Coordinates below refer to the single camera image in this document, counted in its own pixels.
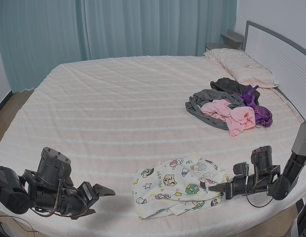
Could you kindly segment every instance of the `cartoon print shirt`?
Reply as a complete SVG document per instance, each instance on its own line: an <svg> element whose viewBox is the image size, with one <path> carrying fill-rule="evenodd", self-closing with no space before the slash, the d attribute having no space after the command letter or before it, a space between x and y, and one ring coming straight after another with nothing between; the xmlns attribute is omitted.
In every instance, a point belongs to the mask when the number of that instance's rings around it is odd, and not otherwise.
<svg viewBox="0 0 306 237"><path fill-rule="evenodd" d="M136 172L132 184L134 207L140 219L203 210L220 204L223 195L208 187L227 180L224 169L198 154L168 160Z"/></svg>

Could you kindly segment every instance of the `pillow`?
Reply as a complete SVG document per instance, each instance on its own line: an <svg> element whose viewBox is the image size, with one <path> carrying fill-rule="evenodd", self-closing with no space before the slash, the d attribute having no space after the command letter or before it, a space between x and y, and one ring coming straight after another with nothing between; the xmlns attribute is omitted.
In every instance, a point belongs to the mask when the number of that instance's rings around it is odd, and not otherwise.
<svg viewBox="0 0 306 237"><path fill-rule="evenodd" d="M211 49L203 54L205 57L215 59L240 84L261 88L274 88L279 85L272 72L258 64L244 51L236 49Z"/></svg>

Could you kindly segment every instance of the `floor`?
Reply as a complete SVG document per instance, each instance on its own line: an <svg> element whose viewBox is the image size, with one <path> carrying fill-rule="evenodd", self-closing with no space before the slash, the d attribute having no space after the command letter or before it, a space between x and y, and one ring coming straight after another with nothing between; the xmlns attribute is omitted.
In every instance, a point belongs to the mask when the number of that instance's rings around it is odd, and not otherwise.
<svg viewBox="0 0 306 237"><path fill-rule="evenodd" d="M14 119L18 110L23 106L23 104L27 101L29 96L33 93L31 91L23 91L15 93L11 99L7 102L7 104L0 111L0 141L3 138L4 133L8 129L10 123ZM286 233L286 231L291 226L294 218L297 216L296 206L292 206L286 210L279 212L277 215L272 217L271 219L258 224L250 229L242 231L236 235L231 235L230 237L269 237L275 236L280 237ZM8 217L0 217L0 221L2 223L8 223L15 230L24 234L26 237L33 236L33 233L24 231L17 223ZM31 230L28 226L19 223L26 230ZM36 232L36 237L48 237L42 233Z"/></svg>

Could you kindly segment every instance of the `black garment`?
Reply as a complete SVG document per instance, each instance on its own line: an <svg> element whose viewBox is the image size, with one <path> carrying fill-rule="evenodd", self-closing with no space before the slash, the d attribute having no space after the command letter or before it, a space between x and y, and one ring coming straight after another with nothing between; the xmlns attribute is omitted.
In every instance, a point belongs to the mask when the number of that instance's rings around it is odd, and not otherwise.
<svg viewBox="0 0 306 237"><path fill-rule="evenodd" d="M228 105L228 107L231 109L234 109L239 106L245 106L243 99L240 98L237 94L228 94L226 92L217 91L214 89L204 89L202 91L194 93L192 97L189 97L189 102L185 103L186 109L187 111L189 111L192 115L196 116L201 121L211 126L214 126L216 128L228 130L226 122L219 120L217 118L213 118L211 116L205 115L200 110L200 107L202 107L204 104L212 102L215 99L229 100L231 104Z"/></svg>
<svg viewBox="0 0 306 237"><path fill-rule="evenodd" d="M217 82L214 82L214 81L210 82L210 87L212 89L215 89L218 91L224 91L229 94L239 93L243 95L246 86L238 83L237 81L231 80L230 78L223 77L223 78L218 79ZM255 90L252 93L252 95L255 96L255 101L254 101L255 104L259 105L258 98L260 96L260 93L257 90Z"/></svg>

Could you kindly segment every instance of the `pink garment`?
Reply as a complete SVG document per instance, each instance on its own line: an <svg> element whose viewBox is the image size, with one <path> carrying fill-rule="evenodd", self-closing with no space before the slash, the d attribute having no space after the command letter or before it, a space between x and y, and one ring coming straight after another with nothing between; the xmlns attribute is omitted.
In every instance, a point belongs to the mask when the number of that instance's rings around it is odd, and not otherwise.
<svg viewBox="0 0 306 237"><path fill-rule="evenodd" d="M229 100L213 100L201 107L203 114L225 121L230 136L237 136L245 129L255 126L255 114L252 107L241 106L231 110Z"/></svg>

